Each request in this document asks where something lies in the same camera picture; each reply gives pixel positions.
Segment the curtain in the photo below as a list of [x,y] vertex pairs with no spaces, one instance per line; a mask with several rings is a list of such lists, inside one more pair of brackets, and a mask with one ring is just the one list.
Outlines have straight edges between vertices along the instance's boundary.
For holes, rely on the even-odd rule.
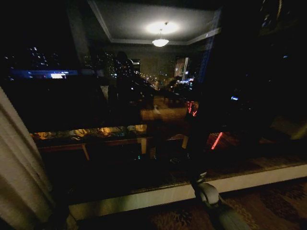
[[50,191],[38,149],[0,87],[0,217],[17,230],[47,222]]

